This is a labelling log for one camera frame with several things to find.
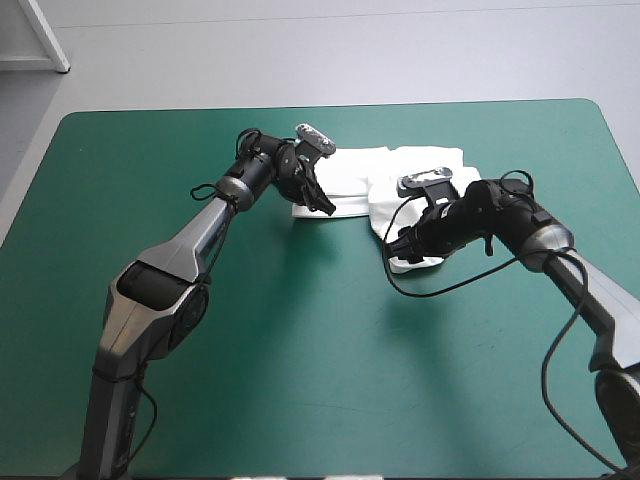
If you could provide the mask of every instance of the silver arm segment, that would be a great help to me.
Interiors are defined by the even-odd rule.
[[[138,260],[187,282],[195,282],[205,272],[205,259],[233,214],[229,203],[215,197],[171,240],[142,251]]]
[[[575,252],[589,274],[589,292],[581,316],[596,334],[589,370],[627,369],[640,364],[640,301]],[[575,306],[582,278],[578,269],[561,257],[551,258],[544,272]]]

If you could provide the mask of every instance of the robotic arm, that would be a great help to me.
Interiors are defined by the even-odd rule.
[[[520,173],[528,183],[507,178]],[[487,255],[497,237],[532,272],[545,273],[574,306],[582,298],[582,263],[589,291],[581,316],[596,335],[589,370],[598,371],[596,398],[629,466],[640,462],[640,302],[574,249],[572,233],[534,200],[533,179],[523,171],[471,183],[458,198],[451,172],[437,169],[400,179],[400,196],[425,196],[418,222],[400,230],[386,256],[417,262],[448,257],[482,238]],[[563,252],[553,255],[550,252]]]
[[[310,210],[329,215],[335,211],[314,174],[315,163],[333,154],[335,144],[306,124],[297,127],[297,137],[280,139],[257,129],[242,132],[236,161],[214,186],[213,199],[173,238],[144,250],[113,280],[93,366],[80,461],[63,478],[128,478],[147,363],[171,353],[204,316],[212,266],[206,261],[214,246],[221,247],[236,213],[248,210],[270,183],[286,199]]]

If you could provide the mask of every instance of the green tabletop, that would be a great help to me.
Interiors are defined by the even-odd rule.
[[[67,116],[0,249],[0,474],[77,461],[109,281],[202,207],[238,132],[309,122],[339,147],[442,145],[495,178],[523,168],[580,252],[640,296],[638,192],[586,100],[89,112]],[[160,406],[137,476],[605,471],[546,411],[542,357],[571,307],[520,266],[431,299],[386,282],[367,218],[294,220],[275,189],[239,216],[201,326],[148,372]],[[481,242],[403,285],[433,290],[508,258]],[[581,322],[551,368],[560,411],[620,463]],[[142,404],[138,433],[149,419]]]

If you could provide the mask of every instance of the gray floor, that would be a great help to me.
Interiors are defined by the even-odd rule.
[[[0,74],[0,240],[74,111],[585,97],[640,183],[640,2],[40,4],[72,69]]]

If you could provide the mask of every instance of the white cloth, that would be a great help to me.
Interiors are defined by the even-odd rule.
[[[467,186],[480,179],[478,170],[463,165],[463,152],[459,148],[445,147],[387,147],[363,149],[338,149],[336,153],[316,164],[320,186],[336,206],[329,217],[323,212],[311,212],[306,207],[293,205],[292,215],[302,218],[335,218],[369,215],[371,228],[383,238],[395,210],[405,200],[398,197],[396,186],[399,177],[447,167],[453,172],[451,183],[460,196]],[[398,213],[389,232],[388,242],[398,238],[398,230],[413,225],[427,207],[420,198],[409,202]],[[410,264],[406,260],[392,258],[389,265],[393,273],[405,273],[416,268],[442,263],[438,257],[428,257],[422,262]]]

